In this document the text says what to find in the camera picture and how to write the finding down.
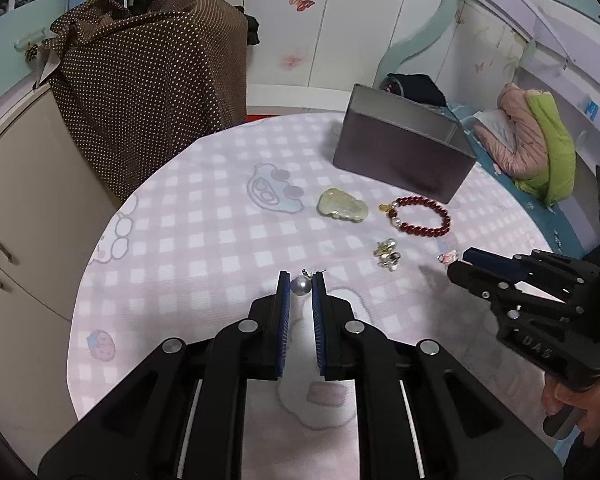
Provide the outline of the person's right hand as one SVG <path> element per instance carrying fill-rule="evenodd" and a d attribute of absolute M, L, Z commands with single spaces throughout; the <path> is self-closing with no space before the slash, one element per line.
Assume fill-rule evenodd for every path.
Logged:
<path fill-rule="evenodd" d="M 547 415 L 555 415 L 567 405 L 580 408 L 584 415 L 578 428 L 584 433 L 584 444 L 593 446 L 600 438 L 600 380 L 588 391 L 577 392 L 546 374 L 541 402 Z"/>

